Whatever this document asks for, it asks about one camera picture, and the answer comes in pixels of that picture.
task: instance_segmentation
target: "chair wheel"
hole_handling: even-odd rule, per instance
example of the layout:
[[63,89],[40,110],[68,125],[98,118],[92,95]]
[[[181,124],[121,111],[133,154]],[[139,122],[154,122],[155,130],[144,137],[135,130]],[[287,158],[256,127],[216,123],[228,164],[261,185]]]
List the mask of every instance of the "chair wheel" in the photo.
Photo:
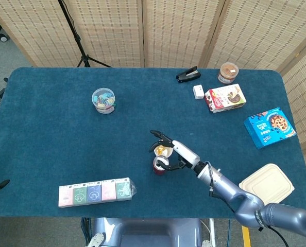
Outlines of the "chair wheel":
[[0,40],[2,42],[6,42],[8,40],[8,38],[3,33],[0,33]]

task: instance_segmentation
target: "row of tissue packs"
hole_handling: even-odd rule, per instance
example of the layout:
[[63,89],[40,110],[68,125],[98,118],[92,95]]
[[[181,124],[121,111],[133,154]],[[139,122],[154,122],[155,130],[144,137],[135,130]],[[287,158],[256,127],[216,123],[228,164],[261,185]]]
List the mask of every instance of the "row of tissue packs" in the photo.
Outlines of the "row of tissue packs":
[[130,178],[59,186],[59,207],[131,200],[136,187]]

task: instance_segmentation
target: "blue box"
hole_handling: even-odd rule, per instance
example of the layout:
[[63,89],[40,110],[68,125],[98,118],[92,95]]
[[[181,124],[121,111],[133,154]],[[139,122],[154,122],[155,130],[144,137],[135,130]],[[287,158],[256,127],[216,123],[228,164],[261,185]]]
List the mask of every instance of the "blue box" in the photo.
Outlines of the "blue box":
[[280,108],[250,116],[244,124],[258,149],[296,135]]
[[87,202],[101,201],[101,181],[90,182],[87,186]]

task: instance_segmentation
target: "yellow tape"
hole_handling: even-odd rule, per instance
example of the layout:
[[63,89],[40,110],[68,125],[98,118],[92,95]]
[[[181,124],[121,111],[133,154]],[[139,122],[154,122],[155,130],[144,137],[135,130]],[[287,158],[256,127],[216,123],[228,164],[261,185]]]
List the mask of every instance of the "yellow tape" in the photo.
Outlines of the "yellow tape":
[[250,247],[249,229],[242,226],[242,236],[244,238],[244,247]]

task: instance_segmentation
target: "red can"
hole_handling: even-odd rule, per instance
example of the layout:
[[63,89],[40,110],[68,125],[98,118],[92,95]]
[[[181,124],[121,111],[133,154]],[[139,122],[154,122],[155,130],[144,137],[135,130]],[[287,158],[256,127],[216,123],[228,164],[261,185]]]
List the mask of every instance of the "red can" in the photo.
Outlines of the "red can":
[[157,175],[163,175],[163,174],[166,172],[166,170],[163,169],[163,168],[159,165],[158,160],[159,160],[159,161],[162,161],[166,166],[169,165],[169,160],[168,160],[168,158],[165,157],[165,156],[156,156],[156,157],[154,158],[154,161],[153,161],[153,171],[154,171]]

